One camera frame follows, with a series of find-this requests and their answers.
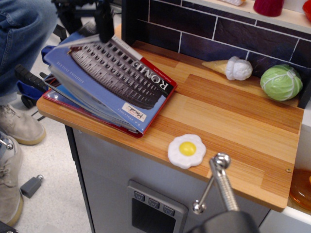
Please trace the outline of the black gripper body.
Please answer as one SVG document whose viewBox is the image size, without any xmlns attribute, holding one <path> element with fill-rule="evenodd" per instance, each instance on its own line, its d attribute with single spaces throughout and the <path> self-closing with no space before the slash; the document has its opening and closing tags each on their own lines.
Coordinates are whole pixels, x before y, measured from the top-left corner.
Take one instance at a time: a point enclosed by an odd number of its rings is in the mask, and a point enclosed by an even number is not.
<svg viewBox="0 0 311 233">
<path fill-rule="evenodd" d="M 83 7 L 85 5 L 95 5 L 98 8 L 106 3 L 111 3 L 111 0 L 51 0 L 57 10 L 60 12 L 75 11 L 76 7 Z"/>
</svg>

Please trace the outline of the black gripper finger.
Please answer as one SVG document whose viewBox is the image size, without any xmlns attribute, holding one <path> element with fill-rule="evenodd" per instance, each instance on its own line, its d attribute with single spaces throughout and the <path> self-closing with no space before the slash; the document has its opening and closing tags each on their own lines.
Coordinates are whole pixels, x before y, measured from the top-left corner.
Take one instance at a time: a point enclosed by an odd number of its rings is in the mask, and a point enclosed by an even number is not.
<svg viewBox="0 0 311 233">
<path fill-rule="evenodd" d="M 103 43 L 107 43 L 114 35 L 113 11 L 110 5 L 98 5 L 94 18 L 100 40 Z"/>
<path fill-rule="evenodd" d="M 69 34 L 72 34 L 82 27 L 82 22 L 71 11 L 58 11 L 58 17 Z"/>
</svg>

